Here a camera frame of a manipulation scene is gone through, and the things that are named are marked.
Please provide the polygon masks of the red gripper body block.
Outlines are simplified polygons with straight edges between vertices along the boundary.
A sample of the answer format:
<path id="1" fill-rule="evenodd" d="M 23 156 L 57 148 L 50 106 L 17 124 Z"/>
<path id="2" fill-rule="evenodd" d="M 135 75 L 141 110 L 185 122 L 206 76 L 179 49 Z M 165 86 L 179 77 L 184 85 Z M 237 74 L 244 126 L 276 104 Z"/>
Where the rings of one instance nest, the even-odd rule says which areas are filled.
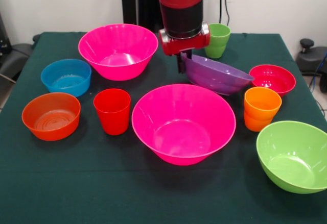
<path id="1" fill-rule="evenodd" d="M 177 55 L 190 49 L 204 48 L 209 45 L 209 30 L 201 31 L 189 39 L 174 39 L 167 35 L 165 29 L 159 31 L 159 40 L 166 55 Z"/>

